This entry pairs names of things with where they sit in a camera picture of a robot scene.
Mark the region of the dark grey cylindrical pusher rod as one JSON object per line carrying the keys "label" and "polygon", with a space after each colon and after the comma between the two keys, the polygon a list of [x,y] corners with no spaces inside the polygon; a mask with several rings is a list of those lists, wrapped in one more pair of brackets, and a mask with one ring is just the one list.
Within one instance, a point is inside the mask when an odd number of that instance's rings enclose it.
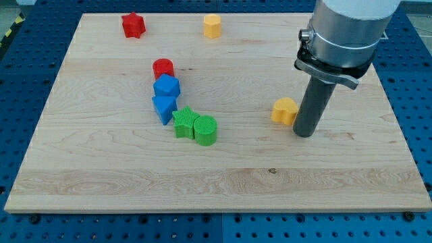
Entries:
{"label": "dark grey cylindrical pusher rod", "polygon": [[296,135],[303,138],[313,135],[335,86],[318,78],[310,78],[293,125]]}

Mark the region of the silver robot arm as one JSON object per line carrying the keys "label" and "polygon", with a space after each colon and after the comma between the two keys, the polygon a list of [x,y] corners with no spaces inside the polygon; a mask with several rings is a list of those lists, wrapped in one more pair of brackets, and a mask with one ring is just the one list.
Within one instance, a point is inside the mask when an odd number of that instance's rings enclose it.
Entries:
{"label": "silver robot arm", "polygon": [[312,136],[334,88],[357,88],[400,0],[317,0],[294,66],[310,75],[293,131]]}

